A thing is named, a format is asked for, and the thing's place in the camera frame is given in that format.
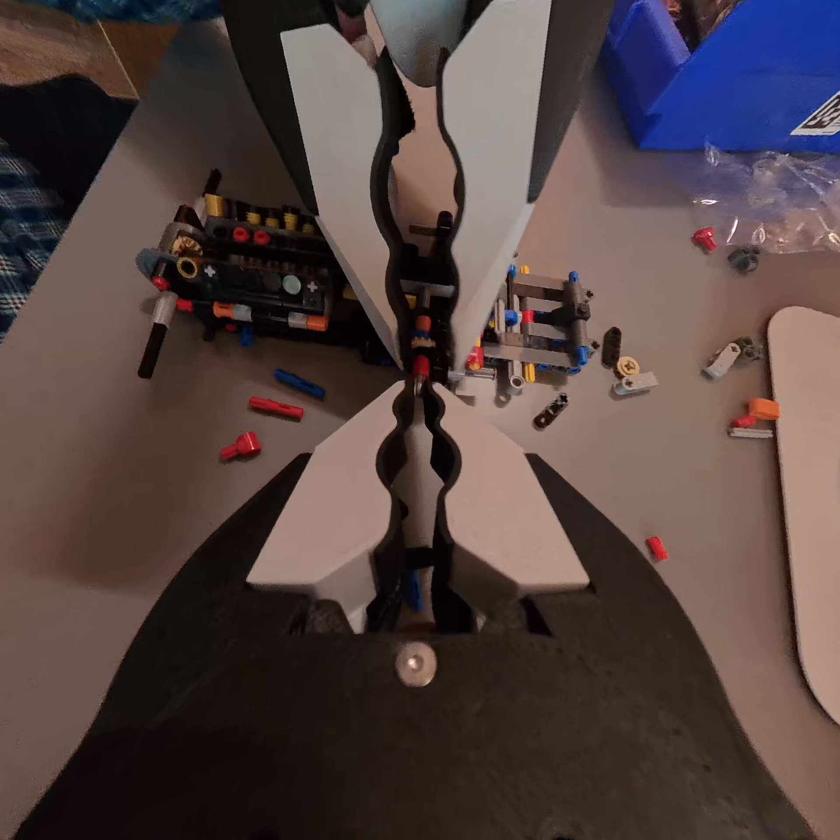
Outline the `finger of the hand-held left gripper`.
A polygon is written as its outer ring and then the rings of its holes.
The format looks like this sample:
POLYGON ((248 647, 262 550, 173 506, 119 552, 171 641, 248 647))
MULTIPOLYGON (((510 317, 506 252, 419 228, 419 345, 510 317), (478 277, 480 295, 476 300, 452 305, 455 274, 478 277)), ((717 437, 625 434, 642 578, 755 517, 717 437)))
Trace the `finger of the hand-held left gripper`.
POLYGON ((384 350, 407 365, 404 237, 393 216, 393 160, 413 129, 388 48, 373 67, 332 26, 285 32, 314 220, 360 300, 384 350))
POLYGON ((442 127, 463 177, 450 239, 459 291, 450 313, 459 371, 529 220, 529 160, 549 33, 549 0, 494 0, 442 71, 442 127))

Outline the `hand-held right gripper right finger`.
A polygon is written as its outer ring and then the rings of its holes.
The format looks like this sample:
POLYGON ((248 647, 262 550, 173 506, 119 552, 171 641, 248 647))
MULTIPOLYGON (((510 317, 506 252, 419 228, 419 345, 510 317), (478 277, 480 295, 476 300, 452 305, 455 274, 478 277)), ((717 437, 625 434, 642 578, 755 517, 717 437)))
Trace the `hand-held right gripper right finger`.
POLYGON ((433 531, 433 621, 471 632, 476 615, 534 595, 585 591, 589 574, 527 453, 443 387, 424 391, 442 480, 433 531))

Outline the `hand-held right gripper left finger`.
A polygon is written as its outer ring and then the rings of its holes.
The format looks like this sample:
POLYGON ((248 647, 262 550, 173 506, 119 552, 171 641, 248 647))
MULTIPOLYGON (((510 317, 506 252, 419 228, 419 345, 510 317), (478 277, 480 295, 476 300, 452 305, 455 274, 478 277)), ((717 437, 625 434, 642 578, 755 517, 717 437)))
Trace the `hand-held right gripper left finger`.
POLYGON ((404 578, 404 531, 394 475, 413 391, 393 385, 328 437, 305 459, 245 582, 262 591, 341 603, 351 632, 394 622, 404 578))

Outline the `lego axle with red bush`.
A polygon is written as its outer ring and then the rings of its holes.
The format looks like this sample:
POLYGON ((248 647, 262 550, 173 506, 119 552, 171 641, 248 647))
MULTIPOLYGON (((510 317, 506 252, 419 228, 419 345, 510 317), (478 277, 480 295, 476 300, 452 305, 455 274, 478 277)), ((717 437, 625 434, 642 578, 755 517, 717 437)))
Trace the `lego axle with red bush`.
POLYGON ((435 360, 433 319, 419 313, 409 327, 409 381, 413 397, 424 397, 435 360))

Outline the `black lego engine assembly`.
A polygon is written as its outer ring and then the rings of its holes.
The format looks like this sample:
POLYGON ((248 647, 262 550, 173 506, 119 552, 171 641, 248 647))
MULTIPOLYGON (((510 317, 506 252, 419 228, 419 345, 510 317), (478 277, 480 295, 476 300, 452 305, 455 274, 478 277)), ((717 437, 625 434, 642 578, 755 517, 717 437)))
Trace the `black lego engine assembly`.
POLYGON ((248 205, 216 194, 210 169, 193 205, 178 205, 157 248, 137 252, 157 287, 137 376, 150 381, 173 313, 193 313, 201 338, 254 338, 348 347, 367 365, 394 365, 373 331, 314 217, 293 205, 248 205))

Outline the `blue patterned blanket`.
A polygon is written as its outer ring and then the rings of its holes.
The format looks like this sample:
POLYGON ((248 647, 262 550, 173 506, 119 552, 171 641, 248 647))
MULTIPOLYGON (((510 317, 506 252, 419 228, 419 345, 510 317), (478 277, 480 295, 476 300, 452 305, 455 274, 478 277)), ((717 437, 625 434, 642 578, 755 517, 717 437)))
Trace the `blue patterned blanket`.
POLYGON ((221 0, 59 0, 59 13, 86 21, 189 26, 221 18, 221 0))

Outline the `blue storage bin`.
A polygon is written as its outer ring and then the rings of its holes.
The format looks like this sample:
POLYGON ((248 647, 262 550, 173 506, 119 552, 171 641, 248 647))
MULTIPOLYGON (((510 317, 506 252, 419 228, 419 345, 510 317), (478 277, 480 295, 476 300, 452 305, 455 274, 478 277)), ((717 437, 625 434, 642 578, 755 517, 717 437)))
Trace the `blue storage bin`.
POLYGON ((617 2, 605 80, 641 152, 840 155, 840 2, 735 2, 696 47, 664 2, 617 2))

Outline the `clear plastic bag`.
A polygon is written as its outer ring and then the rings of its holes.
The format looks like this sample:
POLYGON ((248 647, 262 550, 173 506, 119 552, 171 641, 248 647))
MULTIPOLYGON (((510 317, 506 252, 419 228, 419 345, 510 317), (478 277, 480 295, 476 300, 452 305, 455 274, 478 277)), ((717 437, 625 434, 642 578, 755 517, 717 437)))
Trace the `clear plastic bag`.
POLYGON ((837 155, 726 155, 705 143, 684 173, 684 194, 717 247, 840 254, 837 155))

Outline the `blue plaid clothing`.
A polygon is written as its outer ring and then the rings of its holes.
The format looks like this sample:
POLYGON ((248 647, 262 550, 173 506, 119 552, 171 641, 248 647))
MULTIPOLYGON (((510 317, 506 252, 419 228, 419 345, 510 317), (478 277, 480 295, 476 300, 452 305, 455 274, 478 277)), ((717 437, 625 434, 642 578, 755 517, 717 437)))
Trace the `blue plaid clothing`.
POLYGON ((65 230, 59 194, 39 180, 20 155, 0 140, 0 340, 30 300, 65 230))

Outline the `pale rounded board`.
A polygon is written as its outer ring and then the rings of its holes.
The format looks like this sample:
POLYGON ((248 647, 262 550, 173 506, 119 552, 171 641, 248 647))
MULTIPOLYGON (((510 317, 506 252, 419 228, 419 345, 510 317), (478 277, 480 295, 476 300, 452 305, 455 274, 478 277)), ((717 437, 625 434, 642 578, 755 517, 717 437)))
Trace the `pale rounded board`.
POLYGON ((767 340, 797 659, 840 724, 840 319, 783 307, 767 340))

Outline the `grey lego frame assembly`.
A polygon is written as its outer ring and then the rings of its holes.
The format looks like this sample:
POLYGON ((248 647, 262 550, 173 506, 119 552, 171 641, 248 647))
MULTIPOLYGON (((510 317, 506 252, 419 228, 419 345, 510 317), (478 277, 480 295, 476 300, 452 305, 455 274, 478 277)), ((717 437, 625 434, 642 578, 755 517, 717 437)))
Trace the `grey lego frame assembly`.
POLYGON ((589 331, 590 300, 578 274, 541 279, 512 262, 465 369, 450 373, 450 391, 494 381, 512 400, 524 387, 582 373, 599 350, 589 331))

